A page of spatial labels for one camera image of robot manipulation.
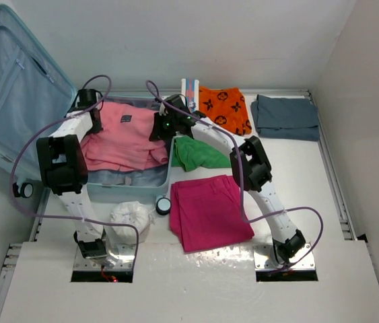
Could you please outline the green towel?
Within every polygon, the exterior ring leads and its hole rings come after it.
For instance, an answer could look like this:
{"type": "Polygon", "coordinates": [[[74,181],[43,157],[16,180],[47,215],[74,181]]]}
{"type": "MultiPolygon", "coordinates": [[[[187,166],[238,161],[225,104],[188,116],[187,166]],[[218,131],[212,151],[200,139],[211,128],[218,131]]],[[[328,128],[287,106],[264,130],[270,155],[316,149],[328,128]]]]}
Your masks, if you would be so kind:
{"type": "Polygon", "coordinates": [[[231,168],[229,157],[188,136],[175,138],[171,164],[172,167],[181,167],[185,172],[192,172],[198,168],[231,168]]]}

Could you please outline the pink hoodie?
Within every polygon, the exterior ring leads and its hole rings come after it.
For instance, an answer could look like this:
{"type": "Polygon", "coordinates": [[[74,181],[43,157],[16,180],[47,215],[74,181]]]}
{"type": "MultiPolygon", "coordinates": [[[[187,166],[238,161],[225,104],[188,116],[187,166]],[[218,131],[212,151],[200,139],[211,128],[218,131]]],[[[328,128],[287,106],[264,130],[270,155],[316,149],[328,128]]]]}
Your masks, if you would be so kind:
{"type": "Polygon", "coordinates": [[[85,136],[81,150],[88,171],[130,172],[168,163],[164,141],[150,141],[155,112],[107,102],[100,111],[103,130],[85,136]]]}

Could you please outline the white first aid case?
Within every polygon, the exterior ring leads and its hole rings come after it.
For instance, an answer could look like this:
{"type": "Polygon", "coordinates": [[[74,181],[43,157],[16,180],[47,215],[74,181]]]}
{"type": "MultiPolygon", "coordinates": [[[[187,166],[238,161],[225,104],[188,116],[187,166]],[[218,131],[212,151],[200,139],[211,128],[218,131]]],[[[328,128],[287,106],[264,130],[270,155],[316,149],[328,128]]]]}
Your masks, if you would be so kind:
{"type": "Polygon", "coordinates": [[[187,107],[191,113],[199,109],[199,80],[191,78],[181,79],[181,94],[187,100],[187,107]]]}

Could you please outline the orange patterned towel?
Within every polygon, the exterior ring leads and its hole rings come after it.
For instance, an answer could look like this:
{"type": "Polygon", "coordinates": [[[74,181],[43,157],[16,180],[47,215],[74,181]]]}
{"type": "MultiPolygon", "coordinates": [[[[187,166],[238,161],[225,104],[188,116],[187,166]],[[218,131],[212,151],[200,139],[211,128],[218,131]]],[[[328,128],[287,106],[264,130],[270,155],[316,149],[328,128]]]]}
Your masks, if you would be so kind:
{"type": "Polygon", "coordinates": [[[243,94],[237,87],[228,89],[199,88],[199,110],[216,125],[235,134],[249,135],[252,125],[243,94]]]}

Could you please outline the white drawstring bag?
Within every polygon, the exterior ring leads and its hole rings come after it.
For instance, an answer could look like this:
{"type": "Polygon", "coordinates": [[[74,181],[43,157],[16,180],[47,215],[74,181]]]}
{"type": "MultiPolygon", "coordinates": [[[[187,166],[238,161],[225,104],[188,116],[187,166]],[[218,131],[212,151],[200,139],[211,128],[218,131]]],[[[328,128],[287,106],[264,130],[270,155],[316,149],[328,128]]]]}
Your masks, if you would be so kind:
{"type": "Polygon", "coordinates": [[[113,239],[119,244],[144,243],[149,234],[153,220],[152,205],[145,205],[139,201],[117,204],[110,212],[110,221],[125,226],[113,226],[113,239]]]}

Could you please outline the magenta pants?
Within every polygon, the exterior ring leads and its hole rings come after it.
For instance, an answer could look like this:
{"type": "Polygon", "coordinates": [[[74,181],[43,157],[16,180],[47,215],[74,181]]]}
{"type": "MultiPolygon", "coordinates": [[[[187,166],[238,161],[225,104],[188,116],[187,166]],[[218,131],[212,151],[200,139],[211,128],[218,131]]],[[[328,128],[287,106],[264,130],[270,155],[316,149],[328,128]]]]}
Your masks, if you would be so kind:
{"type": "Polygon", "coordinates": [[[175,182],[170,191],[170,229],[185,253],[251,240],[254,231],[242,219],[240,190],[231,176],[175,182]]]}

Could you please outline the grey blue cloth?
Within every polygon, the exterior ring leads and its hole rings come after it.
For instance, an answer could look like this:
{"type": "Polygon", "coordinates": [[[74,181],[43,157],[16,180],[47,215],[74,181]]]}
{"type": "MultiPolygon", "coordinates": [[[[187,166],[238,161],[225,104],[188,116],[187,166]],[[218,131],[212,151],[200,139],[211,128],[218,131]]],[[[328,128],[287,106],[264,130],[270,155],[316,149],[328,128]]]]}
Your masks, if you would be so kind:
{"type": "Polygon", "coordinates": [[[310,100],[258,95],[250,109],[260,137],[312,142],[320,140],[318,108],[310,100]]]}

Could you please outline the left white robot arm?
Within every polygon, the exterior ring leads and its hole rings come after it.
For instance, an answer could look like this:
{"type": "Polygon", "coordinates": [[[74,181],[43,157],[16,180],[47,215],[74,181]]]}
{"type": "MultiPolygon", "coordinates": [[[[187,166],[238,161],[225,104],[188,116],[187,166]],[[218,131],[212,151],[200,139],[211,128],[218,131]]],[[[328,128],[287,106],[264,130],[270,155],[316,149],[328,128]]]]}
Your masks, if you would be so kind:
{"type": "Polygon", "coordinates": [[[108,256],[104,226],[98,223],[88,196],[88,167],[81,142],[103,130],[102,94],[95,89],[78,91],[66,120],[48,137],[36,142],[42,183],[59,197],[74,220],[74,240],[84,259],[108,256]]]}

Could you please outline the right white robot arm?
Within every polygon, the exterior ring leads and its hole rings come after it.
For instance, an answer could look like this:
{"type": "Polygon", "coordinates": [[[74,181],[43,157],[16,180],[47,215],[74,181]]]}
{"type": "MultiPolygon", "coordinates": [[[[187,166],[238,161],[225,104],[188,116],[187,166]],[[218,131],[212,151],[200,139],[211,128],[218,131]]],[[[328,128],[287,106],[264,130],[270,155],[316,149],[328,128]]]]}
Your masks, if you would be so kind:
{"type": "Polygon", "coordinates": [[[267,220],[276,263],[290,267],[292,258],[306,245],[306,239],[289,218],[276,193],[272,166],[261,140],[256,136],[244,138],[235,135],[215,124],[202,112],[191,113],[181,95],[163,99],[156,94],[154,98],[161,106],[154,117],[150,139],[157,141],[177,134],[188,135],[224,155],[228,154],[232,176],[240,192],[247,192],[255,200],[261,217],[267,220]]]}

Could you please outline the light blue open suitcase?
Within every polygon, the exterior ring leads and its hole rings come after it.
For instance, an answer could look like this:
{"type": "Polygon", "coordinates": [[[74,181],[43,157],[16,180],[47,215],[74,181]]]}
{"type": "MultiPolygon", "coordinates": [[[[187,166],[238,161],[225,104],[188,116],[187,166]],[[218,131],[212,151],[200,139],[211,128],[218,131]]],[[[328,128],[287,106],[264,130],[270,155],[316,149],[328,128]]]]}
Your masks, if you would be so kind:
{"type": "MultiPolygon", "coordinates": [[[[67,119],[78,91],[25,23],[0,4],[0,168],[14,175],[11,189],[27,179],[42,182],[36,142],[67,119]]],[[[154,112],[160,107],[153,98],[107,96],[101,101],[154,112]]],[[[130,172],[88,171],[88,193],[108,203],[125,195],[160,198],[168,191],[170,170],[165,164],[130,172]]]]}

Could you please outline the suitcase wheel front right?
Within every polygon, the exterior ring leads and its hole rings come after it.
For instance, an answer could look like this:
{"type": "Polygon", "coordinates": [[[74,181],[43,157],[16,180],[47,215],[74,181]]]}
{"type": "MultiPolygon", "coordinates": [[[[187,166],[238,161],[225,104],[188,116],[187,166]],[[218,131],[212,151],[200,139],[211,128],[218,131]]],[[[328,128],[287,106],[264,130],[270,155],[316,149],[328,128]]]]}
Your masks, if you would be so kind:
{"type": "Polygon", "coordinates": [[[172,207],[171,200],[167,197],[160,197],[156,201],[156,213],[160,216],[166,216],[170,213],[172,207]]]}

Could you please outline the suitcase wheel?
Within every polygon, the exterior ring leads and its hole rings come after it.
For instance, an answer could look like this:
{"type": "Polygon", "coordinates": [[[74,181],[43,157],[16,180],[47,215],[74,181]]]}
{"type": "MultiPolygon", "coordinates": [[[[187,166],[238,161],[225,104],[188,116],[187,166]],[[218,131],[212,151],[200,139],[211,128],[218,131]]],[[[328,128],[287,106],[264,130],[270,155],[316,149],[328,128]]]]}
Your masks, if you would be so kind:
{"type": "Polygon", "coordinates": [[[170,213],[172,207],[171,200],[167,197],[160,197],[156,201],[156,213],[160,216],[166,216],[170,213]]]}
{"type": "Polygon", "coordinates": [[[24,182],[21,185],[14,182],[12,185],[12,190],[15,198],[28,199],[33,195],[34,187],[29,182],[24,182]]]}

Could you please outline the suitcase wheel far left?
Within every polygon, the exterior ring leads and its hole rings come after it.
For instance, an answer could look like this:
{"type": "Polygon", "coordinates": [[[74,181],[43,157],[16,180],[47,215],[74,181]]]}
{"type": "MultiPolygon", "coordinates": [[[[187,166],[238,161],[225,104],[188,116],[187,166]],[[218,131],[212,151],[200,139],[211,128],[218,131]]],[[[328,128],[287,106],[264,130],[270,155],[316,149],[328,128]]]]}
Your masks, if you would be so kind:
{"type": "Polygon", "coordinates": [[[12,185],[12,190],[15,198],[28,199],[33,195],[34,187],[29,182],[24,182],[21,185],[14,182],[12,185]]]}

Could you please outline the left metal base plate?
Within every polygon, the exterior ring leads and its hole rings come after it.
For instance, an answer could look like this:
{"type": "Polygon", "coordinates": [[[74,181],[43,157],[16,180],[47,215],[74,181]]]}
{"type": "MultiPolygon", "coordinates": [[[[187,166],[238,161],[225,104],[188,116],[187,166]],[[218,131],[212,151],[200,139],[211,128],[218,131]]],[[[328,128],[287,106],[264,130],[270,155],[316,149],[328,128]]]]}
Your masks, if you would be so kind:
{"type": "Polygon", "coordinates": [[[81,255],[79,248],[75,253],[73,270],[99,271],[103,266],[107,271],[130,271],[135,259],[135,247],[115,244],[106,248],[107,256],[87,259],[81,255]]]}

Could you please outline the metal base plate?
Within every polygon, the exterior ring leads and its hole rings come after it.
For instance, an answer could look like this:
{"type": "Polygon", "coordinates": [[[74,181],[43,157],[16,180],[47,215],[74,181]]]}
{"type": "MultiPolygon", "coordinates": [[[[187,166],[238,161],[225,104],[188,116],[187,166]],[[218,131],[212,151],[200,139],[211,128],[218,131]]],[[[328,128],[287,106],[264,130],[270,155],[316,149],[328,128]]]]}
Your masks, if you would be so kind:
{"type": "MultiPolygon", "coordinates": [[[[311,249],[311,244],[306,243],[297,251],[294,257],[289,259],[289,267],[293,271],[315,271],[316,264],[311,249]]],[[[279,270],[285,266],[285,261],[274,253],[270,244],[255,244],[253,246],[254,267],[258,272],[279,270]]]]}
{"type": "Polygon", "coordinates": [[[135,259],[135,247],[115,244],[106,248],[107,256],[87,259],[81,255],[79,248],[75,253],[73,270],[99,271],[103,266],[107,271],[130,271],[135,259]]]}

